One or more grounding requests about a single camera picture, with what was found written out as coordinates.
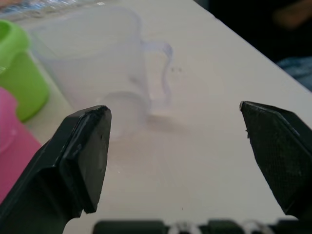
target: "pink cup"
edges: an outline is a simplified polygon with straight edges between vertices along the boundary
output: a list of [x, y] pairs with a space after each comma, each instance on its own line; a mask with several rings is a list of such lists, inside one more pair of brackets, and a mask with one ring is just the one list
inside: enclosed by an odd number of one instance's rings
[[16, 107], [13, 96], [0, 87], [0, 204], [40, 148], [17, 119]]

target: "cup handle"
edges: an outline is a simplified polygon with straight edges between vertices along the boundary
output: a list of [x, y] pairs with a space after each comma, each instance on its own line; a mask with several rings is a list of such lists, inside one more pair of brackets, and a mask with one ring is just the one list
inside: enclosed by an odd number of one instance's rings
[[164, 92], [164, 97], [152, 100], [152, 110], [167, 107], [171, 102], [171, 89], [167, 80], [167, 72], [173, 58], [173, 50], [171, 45], [161, 41], [142, 41], [143, 50], [145, 52], [163, 52], [167, 56], [164, 68], [161, 73], [161, 86]]

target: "plastic container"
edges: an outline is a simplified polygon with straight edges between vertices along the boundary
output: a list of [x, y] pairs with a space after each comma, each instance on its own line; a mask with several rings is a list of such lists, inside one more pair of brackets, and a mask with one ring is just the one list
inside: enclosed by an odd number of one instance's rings
[[27, 34], [16, 24], [0, 20], [0, 87], [18, 101], [17, 116], [31, 118], [45, 104], [48, 87], [27, 53]]
[[0, 88], [0, 204], [40, 144], [17, 119], [17, 102]]
[[[172, 49], [164, 42], [142, 42], [140, 34], [141, 21], [134, 12], [107, 6], [66, 14], [30, 31], [34, 55], [75, 110], [93, 105], [110, 108], [113, 139], [134, 132], [153, 107], [170, 101], [165, 74]], [[161, 100], [150, 98], [145, 50], [168, 57], [159, 72]]]

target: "white table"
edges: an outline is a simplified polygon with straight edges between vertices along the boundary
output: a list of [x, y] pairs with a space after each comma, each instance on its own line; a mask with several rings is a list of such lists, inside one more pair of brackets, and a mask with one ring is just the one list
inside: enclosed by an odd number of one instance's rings
[[[242, 100], [276, 105], [312, 126], [309, 91], [191, 0], [118, 4], [141, 15], [145, 39], [172, 45], [173, 102], [134, 137], [110, 144], [97, 212], [70, 221], [64, 233], [88, 234], [100, 219], [283, 218], [254, 160], [238, 107]], [[168, 22], [158, 24], [157, 18]], [[49, 83], [49, 102], [27, 123], [42, 143], [72, 111]]]

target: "measuring cup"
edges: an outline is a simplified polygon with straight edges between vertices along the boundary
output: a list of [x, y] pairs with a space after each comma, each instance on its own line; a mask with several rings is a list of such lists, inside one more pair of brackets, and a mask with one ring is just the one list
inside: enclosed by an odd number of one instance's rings
[[[154, 107], [170, 102], [166, 72], [172, 48], [164, 42], [143, 42], [140, 18], [126, 8], [87, 8], [33, 28], [30, 34], [34, 55], [74, 109], [99, 104], [111, 109], [113, 139], [132, 133]], [[147, 50], [168, 57], [159, 75], [161, 99], [150, 98]]]

